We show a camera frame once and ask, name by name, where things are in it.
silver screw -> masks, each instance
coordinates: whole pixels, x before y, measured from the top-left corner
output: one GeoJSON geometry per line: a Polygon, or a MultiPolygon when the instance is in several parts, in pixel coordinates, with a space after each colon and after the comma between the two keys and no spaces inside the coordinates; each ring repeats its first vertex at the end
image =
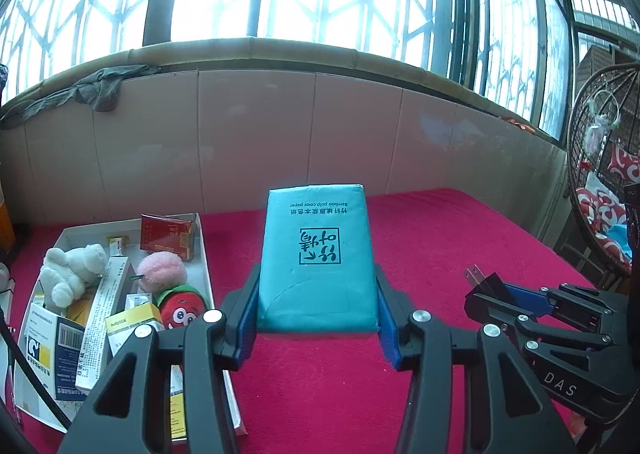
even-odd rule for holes
{"type": "Polygon", "coordinates": [[[149,324],[143,324],[142,326],[138,326],[133,332],[139,339],[143,339],[151,334],[151,326],[149,324]]]}
{"type": "Polygon", "coordinates": [[[218,309],[210,309],[209,311],[204,313],[202,318],[204,318],[204,322],[213,324],[215,322],[218,322],[220,319],[222,319],[222,311],[218,309]]]}
{"type": "Polygon", "coordinates": [[[484,331],[484,334],[488,337],[497,337],[500,335],[500,328],[495,324],[486,324],[484,328],[482,328],[482,331],[484,331]]]}
{"type": "Polygon", "coordinates": [[[431,313],[424,309],[417,309],[412,314],[416,322],[429,322],[431,320],[431,313]]]}

tiled wall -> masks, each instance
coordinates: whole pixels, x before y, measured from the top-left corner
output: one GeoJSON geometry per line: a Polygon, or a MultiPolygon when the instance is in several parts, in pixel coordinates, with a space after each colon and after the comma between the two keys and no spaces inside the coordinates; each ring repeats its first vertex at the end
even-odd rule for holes
{"type": "Polygon", "coordinates": [[[10,212],[32,224],[254,209],[272,188],[351,182],[368,195],[457,188],[537,235],[563,163],[465,106],[292,71],[128,80],[113,112],[68,103],[0,132],[10,212]]]}

red box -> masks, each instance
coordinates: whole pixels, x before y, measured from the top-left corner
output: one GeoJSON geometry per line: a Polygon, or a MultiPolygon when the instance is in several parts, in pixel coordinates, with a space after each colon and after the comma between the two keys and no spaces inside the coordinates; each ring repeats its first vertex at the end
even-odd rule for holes
{"type": "Polygon", "coordinates": [[[194,221],[142,214],[140,248],[146,251],[172,251],[182,260],[191,260],[194,229],[194,221]]]}

teal tissue package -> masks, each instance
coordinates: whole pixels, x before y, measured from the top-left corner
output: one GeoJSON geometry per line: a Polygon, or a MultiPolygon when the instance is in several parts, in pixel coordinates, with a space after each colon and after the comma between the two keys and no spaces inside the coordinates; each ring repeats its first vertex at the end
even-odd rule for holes
{"type": "Polygon", "coordinates": [[[269,192],[258,330],[378,331],[378,290],[362,185],[269,192]]]}

red plush toy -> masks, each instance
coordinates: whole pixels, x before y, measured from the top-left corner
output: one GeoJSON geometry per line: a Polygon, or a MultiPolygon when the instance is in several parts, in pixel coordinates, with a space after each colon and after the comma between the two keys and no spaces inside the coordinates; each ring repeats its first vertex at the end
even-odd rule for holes
{"type": "Polygon", "coordinates": [[[156,297],[156,305],[167,329],[186,326],[207,310],[204,299],[188,284],[163,291],[156,297]]]}

